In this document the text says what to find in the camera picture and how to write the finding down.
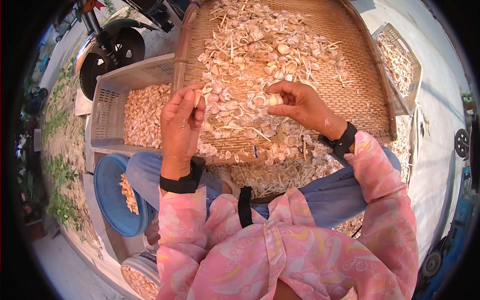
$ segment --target pink jacket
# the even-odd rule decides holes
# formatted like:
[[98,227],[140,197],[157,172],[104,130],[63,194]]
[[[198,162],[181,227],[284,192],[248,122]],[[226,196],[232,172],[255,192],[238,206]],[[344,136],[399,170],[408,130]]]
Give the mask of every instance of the pink jacket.
[[206,187],[160,193],[157,299],[272,299],[278,278],[302,299],[410,299],[419,261],[406,184],[367,133],[354,152],[345,158],[368,203],[356,240],[316,228],[298,189],[268,205],[268,220],[252,209],[246,228],[232,195],[205,222]]

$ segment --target black wrist strap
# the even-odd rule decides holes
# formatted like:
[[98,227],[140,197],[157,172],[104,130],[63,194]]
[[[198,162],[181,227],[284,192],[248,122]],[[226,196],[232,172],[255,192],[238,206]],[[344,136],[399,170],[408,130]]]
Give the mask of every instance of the black wrist strap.
[[347,122],[347,129],[338,140],[330,141],[322,134],[318,135],[318,141],[333,149],[333,152],[339,157],[348,152],[348,149],[355,142],[357,128],[350,122]]
[[160,175],[160,187],[167,192],[174,192],[176,194],[195,193],[204,168],[205,160],[201,157],[194,156],[190,161],[190,174],[179,180],[163,178]]

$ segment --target motorcycle wheel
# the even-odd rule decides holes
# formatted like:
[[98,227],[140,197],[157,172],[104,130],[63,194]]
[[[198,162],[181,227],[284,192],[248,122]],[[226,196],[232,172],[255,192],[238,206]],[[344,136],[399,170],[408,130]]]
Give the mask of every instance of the motorcycle wheel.
[[48,90],[44,87],[42,87],[40,89],[40,91],[38,92],[38,95],[40,96],[41,99],[44,99],[48,96]]
[[[115,69],[144,60],[145,42],[142,35],[135,29],[122,28],[113,40],[115,57],[119,62]],[[93,100],[98,77],[109,71],[112,70],[107,70],[107,64],[99,54],[91,52],[85,57],[80,69],[80,87],[88,99]]]

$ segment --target plastic basket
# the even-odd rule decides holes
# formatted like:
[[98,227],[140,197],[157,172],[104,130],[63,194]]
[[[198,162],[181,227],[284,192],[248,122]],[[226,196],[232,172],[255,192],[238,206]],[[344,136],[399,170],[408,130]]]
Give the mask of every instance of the plastic basket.
[[172,81],[175,54],[139,61],[102,75],[96,85],[92,107],[90,142],[92,150],[119,153],[131,157],[140,151],[160,153],[161,149],[125,145],[123,122],[125,104],[130,90]]
[[394,106],[394,112],[396,116],[401,115],[413,115],[413,110],[415,108],[415,102],[417,101],[417,97],[420,91],[420,84],[421,84],[421,77],[422,77],[422,67],[415,56],[413,54],[412,49],[405,41],[404,38],[398,33],[398,31],[393,27],[392,24],[385,22],[380,26],[373,34],[372,38],[376,41],[378,35],[382,33],[387,38],[391,39],[398,48],[402,48],[407,52],[407,59],[412,63],[413,67],[413,79],[408,87],[409,95],[403,97],[401,92],[396,87],[392,77],[387,73],[387,78],[390,81],[390,91],[392,92],[392,100]]

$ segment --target woven bamboo tray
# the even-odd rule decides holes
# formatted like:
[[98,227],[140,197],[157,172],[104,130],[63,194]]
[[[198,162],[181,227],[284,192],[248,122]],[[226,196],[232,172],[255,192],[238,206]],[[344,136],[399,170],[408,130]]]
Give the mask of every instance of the woven bamboo tray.
[[[205,65],[198,61],[198,56],[204,52],[204,41],[212,38],[212,31],[220,24],[220,20],[209,21],[213,0],[199,1],[201,7],[191,4],[183,20],[180,31],[180,45],[177,48],[173,69],[172,89],[174,91],[184,86],[201,83],[202,72],[207,72]],[[330,41],[341,41],[341,50],[349,74],[348,80],[355,80],[350,87],[343,88],[332,65],[321,65],[319,72],[314,71],[321,88],[317,91],[323,101],[333,112],[351,121],[358,130],[366,131],[380,143],[388,143],[396,139],[396,123],[393,112],[391,94],[383,63],[374,41],[366,29],[358,12],[347,0],[263,0],[274,12],[287,10],[290,13],[302,15],[311,14],[305,22],[316,34],[325,36]],[[252,66],[249,74],[264,77],[264,66]],[[245,82],[232,82],[230,87],[234,98],[242,101],[247,98]],[[219,151],[229,150],[235,153],[242,148],[252,152],[268,147],[265,140],[251,140],[243,136],[226,139],[215,139],[208,134],[203,137],[204,143],[214,145]],[[240,157],[245,162],[266,160],[265,154]],[[208,164],[234,163],[230,160],[220,160],[217,157],[207,158]]]

